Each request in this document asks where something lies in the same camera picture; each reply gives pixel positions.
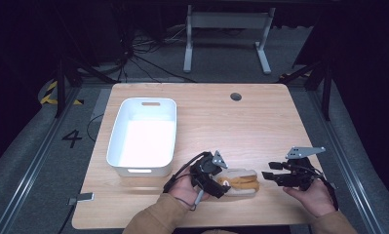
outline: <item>person's right hand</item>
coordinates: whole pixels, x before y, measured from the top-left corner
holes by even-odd
[[[315,179],[306,191],[291,187],[283,187],[283,190],[297,199],[315,217],[336,211],[327,187],[319,179]]]
[[[181,172],[181,176],[168,193],[177,198],[187,210],[190,210],[194,206],[198,191],[191,185],[190,167]],[[209,197],[210,194],[205,192],[201,201],[207,200]]]

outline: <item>sleeve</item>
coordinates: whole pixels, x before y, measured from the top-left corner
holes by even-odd
[[[334,212],[316,218],[312,223],[312,228],[315,234],[357,233],[342,212]]]
[[[173,196],[162,193],[157,203],[137,213],[123,234],[170,234],[182,221],[188,210]]]

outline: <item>wire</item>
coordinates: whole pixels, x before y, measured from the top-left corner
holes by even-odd
[[[188,204],[187,202],[185,202],[184,200],[182,200],[182,199],[180,199],[180,198],[177,198],[177,197],[175,197],[177,200],[179,200],[179,201],[181,201],[181,202],[183,202],[185,205],[187,205],[188,207],[191,207],[191,209],[194,207],[194,210],[190,210],[190,211],[195,211],[195,205],[192,205],[192,204]]]
[[[195,160],[197,160],[198,158],[200,158],[201,156],[204,156],[206,155],[206,153],[209,153],[209,152],[202,152],[201,154],[195,156],[194,158],[192,158],[190,161],[188,161],[188,163],[184,164],[179,170],[178,172],[176,172],[176,174],[174,174],[173,176],[178,176],[182,171],[184,171],[184,169],[186,169],[188,166],[190,166]]]
[[[181,37],[180,34],[185,29],[186,29],[186,27],[180,29],[178,32],[176,32],[174,35],[172,35],[170,38],[165,38],[164,40],[162,40],[159,43],[156,40],[151,39],[150,37],[147,37],[147,39],[144,39],[144,37],[145,37],[144,35],[136,35],[134,37],[133,41],[135,41],[136,39],[138,39],[138,41],[133,44],[134,52],[137,54],[154,53],[164,46],[172,45],[173,43],[175,43],[177,41],[184,41],[184,40],[181,40],[181,39],[176,38],[176,37],[178,35],[179,35],[179,37]],[[140,47],[140,46],[148,46],[148,49],[145,49],[145,50],[144,49],[137,49],[137,47]]]
[[[76,207],[75,205],[72,205],[72,207],[70,208],[69,213],[67,214],[67,217],[65,218],[65,221],[63,222],[63,225],[60,228],[58,234],[62,233],[64,227],[66,226],[66,223],[69,221],[70,217],[72,216],[72,213],[73,213],[73,210],[75,209],[75,207]]]
[[[93,139],[93,138],[91,137],[91,135],[90,135],[90,125],[91,125],[92,122],[94,122],[94,120],[96,120],[97,118],[99,118],[99,117],[102,116],[102,115],[103,115],[103,114],[98,115],[97,117],[95,117],[94,119],[92,119],[92,120],[88,123],[87,134],[88,134],[88,137],[89,137],[93,142],[95,142],[96,140]]]
[[[124,71],[125,83],[128,83],[128,74],[125,72],[124,67],[122,67],[122,70]]]
[[[184,176],[193,176],[193,175],[194,175],[194,174],[191,174],[191,173],[189,173],[189,174],[184,174],[184,175],[180,175],[179,177],[176,177],[176,178],[175,178],[175,181],[181,179],[181,178],[184,177]]]
[[[159,81],[159,80],[157,80],[157,79],[154,79],[154,78],[148,73],[148,71],[142,69],[142,67],[140,67],[140,66],[138,65],[138,63],[134,62],[132,59],[130,59],[130,61],[133,62],[137,67],[139,67],[139,69],[141,69],[142,71],[144,71],[144,72],[149,76],[149,78],[151,78],[152,80],[154,80],[154,81],[156,81],[156,82],[158,82],[158,83],[161,83],[161,81]]]
[[[98,72],[100,72],[100,73],[102,73],[104,75],[109,75],[109,74],[112,74],[112,73],[120,70],[123,65],[124,65],[124,63],[121,62],[121,64],[119,64],[119,65],[116,65],[114,67],[108,68],[106,70],[101,70],[101,71],[98,71]],[[83,76],[83,77],[94,77],[94,75],[92,75],[92,74],[90,74],[88,72],[78,71],[78,73],[81,74],[81,76]]]
[[[306,167],[302,167],[302,166],[298,166],[298,165],[293,165],[292,166],[293,168],[298,168],[298,169],[302,169],[302,170],[305,170],[306,172],[310,172],[316,176],[321,176],[323,173],[317,169],[314,168],[314,170],[310,169],[310,168],[306,168]]]
[[[121,68],[119,69],[119,74],[118,74],[118,77],[117,77],[117,81],[119,81],[119,78],[121,78],[121,75],[122,75],[122,71],[123,71],[123,66],[121,66]]]
[[[155,67],[157,67],[157,68],[159,68],[160,70],[167,72],[168,74],[170,74],[170,75],[172,75],[172,76],[174,76],[174,77],[182,78],[182,79],[187,80],[187,81],[189,81],[189,82],[191,82],[191,83],[197,83],[197,81],[195,81],[195,80],[193,80],[193,79],[190,79],[190,78],[187,78],[187,77],[183,77],[183,76],[180,76],[180,75],[173,74],[172,72],[170,72],[170,71],[164,69],[163,67],[161,67],[161,66],[159,66],[159,65],[156,65],[156,64],[152,63],[151,61],[149,61],[149,60],[147,60],[147,59],[145,59],[145,58],[141,58],[141,57],[136,56],[136,55],[134,55],[134,57],[136,57],[137,59],[141,59],[141,60],[143,60],[143,61],[145,61],[145,62],[147,62],[147,63],[149,63],[149,64],[151,64],[151,65],[153,65],[153,66],[155,66]]]

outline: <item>table surface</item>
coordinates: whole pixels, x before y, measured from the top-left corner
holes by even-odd
[[[238,93],[239,101],[230,95]],[[269,162],[285,162],[293,146],[311,147],[286,86],[281,84],[118,84],[114,85],[97,136],[81,193],[94,201],[77,204],[77,229],[122,228],[156,202],[165,177],[120,177],[106,162],[108,143],[121,103],[127,98],[171,98],[177,127],[172,174],[203,151],[219,150],[229,168],[257,172],[260,190],[252,197],[210,198],[188,213],[181,227],[288,225],[313,218],[261,172]],[[312,165],[321,166],[316,155]]]

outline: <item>number 4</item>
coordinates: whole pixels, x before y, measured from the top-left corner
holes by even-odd
[[[81,137],[78,137],[78,134],[79,134],[79,131],[74,130],[74,131],[72,131],[72,133],[64,136],[62,140],[72,140],[72,142],[70,143],[70,148],[73,148],[73,146],[75,145],[75,141],[82,139]]]

